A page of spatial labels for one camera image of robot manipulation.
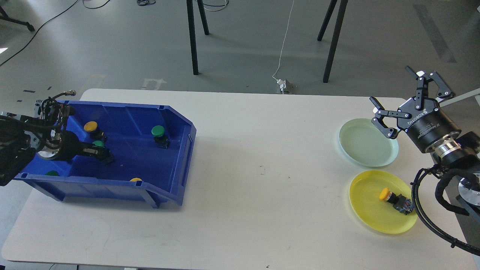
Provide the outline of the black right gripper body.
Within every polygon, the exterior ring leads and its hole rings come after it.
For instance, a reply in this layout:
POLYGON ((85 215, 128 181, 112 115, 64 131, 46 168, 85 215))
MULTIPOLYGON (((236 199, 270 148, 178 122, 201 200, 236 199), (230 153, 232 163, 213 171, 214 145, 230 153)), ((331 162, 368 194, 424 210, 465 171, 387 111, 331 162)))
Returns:
POLYGON ((398 118, 397 126, 406 132, 410 140, 422 153, 433 152, 432 145, 445 136, 457 138, 461 128, 441 109, 435 99, 425 99, 423 109, 416 109, 416 101, 408 99, 398 108, 409 113, 410 118, 398 118))

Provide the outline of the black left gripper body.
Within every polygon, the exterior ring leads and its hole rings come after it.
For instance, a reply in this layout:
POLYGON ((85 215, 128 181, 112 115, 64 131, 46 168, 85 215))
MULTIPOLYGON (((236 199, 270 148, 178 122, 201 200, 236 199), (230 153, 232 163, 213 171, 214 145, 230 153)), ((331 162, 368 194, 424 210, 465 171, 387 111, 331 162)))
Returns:
POLYGON ((91 148, 92 143, 79 140, 73 132, 64 132, 60 140, 47 142, 38 152, 39 157, 47 161, 70 161, 77 155, 88 156, 85 149, 91 148))

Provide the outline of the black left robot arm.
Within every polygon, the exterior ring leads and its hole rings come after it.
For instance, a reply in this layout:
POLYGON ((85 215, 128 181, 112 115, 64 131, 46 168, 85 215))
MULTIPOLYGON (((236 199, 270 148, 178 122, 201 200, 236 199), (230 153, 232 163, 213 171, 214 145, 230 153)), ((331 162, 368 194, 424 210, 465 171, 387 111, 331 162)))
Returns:
POLYGON ((82 142, 67 130, 68 119, 77 111, 61 96, 74 96, 74 90, 65 91, 36 103, 34 116, 1 112, 0 121, 0 183, 6 186, 36 155, 47 161, 70 161, 76 156, 93 157, 104 164, 114 161, 112 152, 104 146, 107 136, 94 121, 84 130, 94 140, 82 142))

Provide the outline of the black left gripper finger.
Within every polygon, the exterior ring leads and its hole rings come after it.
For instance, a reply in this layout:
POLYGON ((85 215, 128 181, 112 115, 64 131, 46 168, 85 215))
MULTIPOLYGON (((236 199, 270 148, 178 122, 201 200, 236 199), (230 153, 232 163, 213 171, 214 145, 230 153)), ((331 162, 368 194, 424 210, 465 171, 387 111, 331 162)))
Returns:
POLYGON ((84 152, 87 154, 106 154, 109 149, 95 144, 84 144, 84 152))
POLYGON ((98 152, 92 153, 90 156, 98 159, 104 165, 111 164, 115 161, 115 157, 109 151, 98 151, 98 152))

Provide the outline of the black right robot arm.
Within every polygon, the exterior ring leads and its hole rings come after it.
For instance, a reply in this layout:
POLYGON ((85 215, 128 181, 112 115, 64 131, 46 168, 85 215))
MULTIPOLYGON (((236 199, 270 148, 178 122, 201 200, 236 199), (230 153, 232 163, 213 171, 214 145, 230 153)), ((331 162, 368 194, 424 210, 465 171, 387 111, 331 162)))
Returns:
POLYGON ((438 179, 434 196, 446 210, 479 221, 479 136, 461 133, 461 128, 441 109, 455 94, 436 71, 406 70, 417 82, 415 95, 397 110, 386 110, 375 98, 371 122, 388 139, 404 131, 418 150, 429 153, 434 165, 420 169, 411 183, 411 202, 399 208, 404 214, 415 210, 419 219, 434 234, 475 256, 479 248, 461 241, 439 228, 423 210, 419 198, 422 180, 428 174, 438 179))

